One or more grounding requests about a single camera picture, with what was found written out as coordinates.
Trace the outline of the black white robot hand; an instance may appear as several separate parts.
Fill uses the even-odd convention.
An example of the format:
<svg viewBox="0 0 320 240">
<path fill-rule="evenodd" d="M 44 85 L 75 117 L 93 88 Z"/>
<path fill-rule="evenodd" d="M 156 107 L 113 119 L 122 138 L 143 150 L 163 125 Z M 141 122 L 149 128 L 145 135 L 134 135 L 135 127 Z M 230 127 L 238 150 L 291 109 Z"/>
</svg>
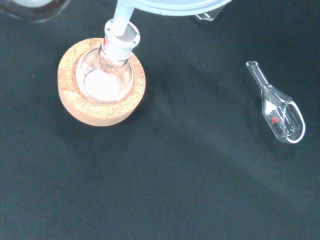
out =
<svg viewBox="0 0 320 240">
<path fill-rule="evenodd" d="M 0 0 L 0 12 L 19 20 L 46 22 L 59 15 L 71 0 Z"/>
</svg>

